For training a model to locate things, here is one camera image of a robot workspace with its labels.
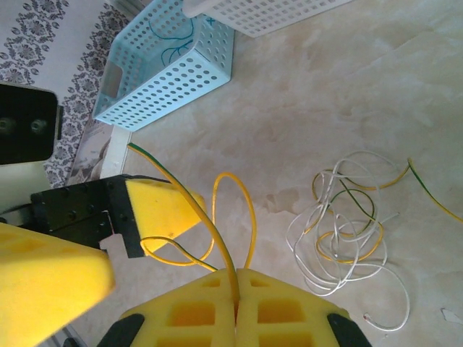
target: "white cable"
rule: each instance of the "white cable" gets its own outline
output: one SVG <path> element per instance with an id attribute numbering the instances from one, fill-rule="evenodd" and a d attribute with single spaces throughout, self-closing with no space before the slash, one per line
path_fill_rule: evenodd
<path id="1" fill-rule="evenodd" d="M 407 302 L 405 315 L 402 322 L 393 327 L 386 327 L 375 322 L 368 313 L 364 313 L 363 315 L 365 321 L 373 327 L 376 327 L 382 331 L 392 332 L 401 329 L 409 318 L 410 300 L 407 289 L 405 288 L 405 285 L 403 284 L 400 277 L 393 270 L 386 267 L 388 252 L 384 239 L 381 239 L 381 242 L 379 242 L 378 248 L 374 251 L 374 253 L 370 254 L 370 256 L 366 257 L 364 260 L 360 260 L 360 258 L 362 257 L 362 254 L 366 254 L 370 250 L 370 247 L 368 247 L 370 241 L 376 240 L 376 242 L 378 242 L 378 238 L 381 237 L 382 232 L 381 226 L 389 219 L 397 216 L 398 213 L 384 218 L 381 223 L 378 222 L 378 216 L 380 216 L 381 211 L 380 184 L 376 181 L 375 176 L 364 165 L 350 158 L 356 154 L 373 155 L 385 161 L 387 164 L 393 166 L 396 171 L 398 171 L 397 165 L 388 158 L 366 150 L 360 150 L 346 155 L 342 159 L 338 160 L 332 170 L 320 171 L 318 174 L 321 178 L 321 189 L 317 202 L 297 215 L 289 224 L 289 227 L 286 230 L 286 243 L 294 255 L 297 267 L 302 273 L 307 287 L 313 294 L 318 296 L 329 296 L 335 291 L 338 291 L 344 287 L 348 282 L 371 278 L 378 274 L 381 270 L 386 270 L 387 272 L 394 275 L 405 292 L 405 299 Z M 363 172 L 365 172 L 365 175 L 350 176 L 346 173 L 339 173 L 339 169 L 345 163 L 350 163 L 358 167 Z M 344 214 L 336 212 L 336 209 L 333 206 L 334 202 L 330 203 L 336 191 L 345 190 L 339 182 L 341 179 L 358 178 L 370 180 L 370 185 L 375 188 L 376 199 L 374 200 L 372 198 L 374 213 L 371 220 L 368 218 L 366 220 L 350 220 Z M 290 231 L 294 228 L 294 224 L 307 213 L 308 218 L 305 223 L 305 227 L 300 231 L 296 241 L 290 242 L 289 234 Z M 326 222 L 329 221 L 329 218 L 331 218 L 333 225 L 333 228 L 331 229 L 332 234 L 325 235 L 330 231 L 322 230 L 322 222 L 323 225 L 326 225 Z M 367 228 L 365 228 L 365 230 L 362 232 L 357 230 L 356 226 L 365 226 L 367 223 L 369 223 L 369 225 Z M 325 235 L 326 238 L 319 243 L 319 247 L 324 255 L 329 258 L 329 260 L 322 257 L 316 248 L 317 240 L 319 240 L 322 235 Z M 301 249 L 302 246 L 300 242 L 303 239 L 309 239 L 312 246 L 308 249 Z M 348 244 L 354 246 L 354 254 L 342 253 L 341 246 Z M 383 249 L 382 255 L 378 255 L 380 253 L 378 251 L 380 248 Z M 315 263 L 311 264 L 304 261 L 302 257 L 303 252 L 305 254 L 314 254 Z M 378 261 L 377 264 L 371 262 L 372 260 L 367 262 L 367 260 L 373 255 L 375 255 L 375 261 Z M 345 260 L 352 263 L 342 263 L 342 261 Z M 373 272 L 366 275 L 358 275 L 355 273 L 355 270 L 359 267 L 374 267 L 375 269 Z"/>

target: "white plastic basket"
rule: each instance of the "white plastic basket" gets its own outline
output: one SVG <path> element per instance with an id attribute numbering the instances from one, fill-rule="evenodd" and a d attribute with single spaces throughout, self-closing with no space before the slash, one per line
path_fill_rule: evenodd
<path id="1" fill-rule="evenodd" d="M 252 38 L 351 0 L 184 0 L 187 17 L 204 13 Z"/>
<path id="2" fill-rule="evenodd" d="M 154 0 L 111 45 L 93 118 L 130 131 L 227 83 L 234 31 Z"/>

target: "yellow foam cutout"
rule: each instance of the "yellow foam cutout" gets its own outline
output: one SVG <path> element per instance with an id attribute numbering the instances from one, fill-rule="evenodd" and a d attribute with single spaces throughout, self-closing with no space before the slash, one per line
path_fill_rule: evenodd
<path id="1" fill-rule="evenodd" d="M 238 270 L 238 314 L 225 270 L 174 289 L 122 315 L 145 321 L 132 347 L 339 347 L 327 320 L 347 311 L 253 270 Z"/>
<path id="2" fill-rule="evenodd" d="M 35 346 L 113 287 L 103 251 L 0 223 L 0 346 Z"/>
<path id="3" fill-rule="evenodd" d="M 200 222 L 188 202 L 170 183 L 152 179 L 126 181 L 130 204 L 143 239 L 165 236 L 175 239 Z M 204 199 L 194 192 L 191 195 L 205 210 Z M 154 252 L 166 244 L 163 240 L 147 240 L 145 245 Z"/>

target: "light blue plastic basket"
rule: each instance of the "light blue plastic basket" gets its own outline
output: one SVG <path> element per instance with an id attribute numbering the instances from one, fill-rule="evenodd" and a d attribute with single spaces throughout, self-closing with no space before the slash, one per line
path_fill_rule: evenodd
<path id="1" fill-rule="evenodd" d="M 111 45 L 93 118 L 132 132 L 230 80 L 234 31 L 154 0 Z"/>

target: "blue wire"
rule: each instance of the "blue wire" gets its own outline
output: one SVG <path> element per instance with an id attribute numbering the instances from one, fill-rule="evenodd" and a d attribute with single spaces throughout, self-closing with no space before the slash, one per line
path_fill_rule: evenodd
<path id="1" fill-rule="evenodd" d="M 148 26 L 150 27 L 150 30 L 151 32 L 157 37 L 157 38 L 160 38 L 161 40 L 187 40 L 188 38 L 191 38 L 193 36 L 193 34 L 195 33 L 195 26 L 193 25 L 193 19 L 190 18 L 190 24 L 191 24 L 191 33 L 188 35 L 188 36 L 185 36 L 184 38 L 162 38 L 161 36 L 159 36 L 158 34 L 156 34 L 153 30 L 153 27 L 151 26 L 151 22 L 148 21 Z M 186 49 L 189 49 L 187 47 L 187 45 L 189 45 L 191 42 L 193 42 L 193 40 L 189 40 L 188 42 L 184 43 L 183 45 L 181 45 L 180 47 L 171 47 L 171 48 L 166 48 L 162 51 L 161 53 L 161 61 L 162 61 L 162 64 L 164 66 L 166 66 L 166 63 L 164 62 L 164 53 L 166 53 L 167 51 L 170 51 L 171 49 L 173 49 L 174 51 L 171 53 L 170 57 L 169 57 L 169 64 L 171 63 L 171 60 L 172 60 L 172 57 L 174 56 L 175 52 L 177 52 L 179 54 L 179 56 L 181 56 L 181 53 L 180 53 L 180 49 L 181 48 L 186 48 Z"/>
<path id="2" fill-rule="evenodd" d="M 179 54 L 179 56 L 181 56 L 181 53 L 180 53 L 180 49 L 182 48 L 185 48 L 185 49 L 189 49 L 187 46 L 193 42 L 193 40 L 189 40 L 188 42 L 184 43 L 183 45 L 181 45 L 180 47 L 171 47 L 171 48 L 166 48 L 163 50 L 163 52 L 161 53 L 161 61 L 162 61 L 162 64 L 164 66 L 166 66 L 166 63 L 164 62 L 164 58 L 163 58 L 163 55 L 164 53 L 166 53 L 167 51 L 170 51 L 171 49 L 173 49 L 174 51 L 171 53 L 170 57 L 169 57 L 169 64 L 171 63 L 172 61 L 172 56 L 174 56 L 174 54 L 177 52 Z"/>
<path id="3" fill-rule="evenodd" d="M 155 33 L 153 30 L 153 27 L 151 27 L 151 22 L 148 22 L 148 25 L 150 27 L 151 32 L 157 37 L 160 38 L 161 40 L 186 40 L 188 38 L 191 38 L 193 34 L 195 33 L 195 26 L 193 25 L 193 19 L 190 18 L 190 24 L 191 24 L 191 33 L 188 36 L 185 36 L 184 38 L 162 38 L 158 34 Z"/>

